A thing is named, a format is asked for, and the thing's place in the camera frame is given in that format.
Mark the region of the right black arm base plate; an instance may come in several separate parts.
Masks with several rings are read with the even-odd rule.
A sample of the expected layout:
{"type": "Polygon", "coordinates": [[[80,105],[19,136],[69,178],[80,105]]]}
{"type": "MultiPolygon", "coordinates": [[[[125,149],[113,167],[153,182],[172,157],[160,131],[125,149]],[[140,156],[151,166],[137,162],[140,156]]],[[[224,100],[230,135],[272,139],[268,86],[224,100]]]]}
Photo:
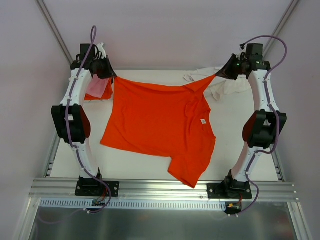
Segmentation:
{"type": "Polygon", "coordinates": [[[253,198],[248,181],[236,183],[208,183],[207,196],[209,199],[240,199],[250,200],[253,198]]]}

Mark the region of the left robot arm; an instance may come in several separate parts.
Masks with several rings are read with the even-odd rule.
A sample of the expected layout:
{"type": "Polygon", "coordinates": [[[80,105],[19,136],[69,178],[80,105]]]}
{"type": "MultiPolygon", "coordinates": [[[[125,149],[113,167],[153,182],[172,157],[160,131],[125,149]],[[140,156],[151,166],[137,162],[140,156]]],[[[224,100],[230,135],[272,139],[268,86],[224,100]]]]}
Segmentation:
{"type": "Polygon", "coordinates": [[[72,62],[69,84],[59,105],[51,108],[57,135],[69,145],[79,166],[77,188],[93,196],[100,195],[105,184],[96,160],[93,157],[89,138],[91,124],[83,104],[87,88],[93,77],[112,80],[116,77],[104,43],[81,44],[80,53],[72,62]]]}

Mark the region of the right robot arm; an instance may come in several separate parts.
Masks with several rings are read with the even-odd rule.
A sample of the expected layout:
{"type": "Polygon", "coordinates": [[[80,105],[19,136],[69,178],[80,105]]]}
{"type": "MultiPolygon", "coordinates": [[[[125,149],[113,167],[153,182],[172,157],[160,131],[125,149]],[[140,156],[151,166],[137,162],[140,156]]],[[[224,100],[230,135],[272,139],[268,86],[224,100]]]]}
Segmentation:
{"type": "Polygon", "coordinates": [[[287,122],[286,113],[280,112],[271,85],[270,63],[264,60],[263,45],[243,43],[241,52],[232,54],[216,76],[236,80],[245,76],[251,87],[254,112],[242,130],[244,141],[241,154],[221,183],[207,184],[209,199],[251,199],[250,175],[262,154],[272,154],[287,122]]]}

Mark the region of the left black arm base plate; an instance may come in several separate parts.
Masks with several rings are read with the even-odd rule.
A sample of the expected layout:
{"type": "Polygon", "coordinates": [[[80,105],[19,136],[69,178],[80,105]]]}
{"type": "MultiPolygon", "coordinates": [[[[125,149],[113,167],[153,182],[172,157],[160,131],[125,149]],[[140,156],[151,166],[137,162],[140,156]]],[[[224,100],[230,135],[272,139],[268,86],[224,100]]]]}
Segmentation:
{"type": "MultiPolygon", "coordinates": [[[[112,197],[118,197],[119,193],[119,181],[103,181],[110,189],[112,197]]],[[[77,181],[75,193],[76,196],[81,197],[109,197],[110,193],[107,192],[107,188],[104,184],[96,181],[92,178],[80,177],[77,181]]]]}

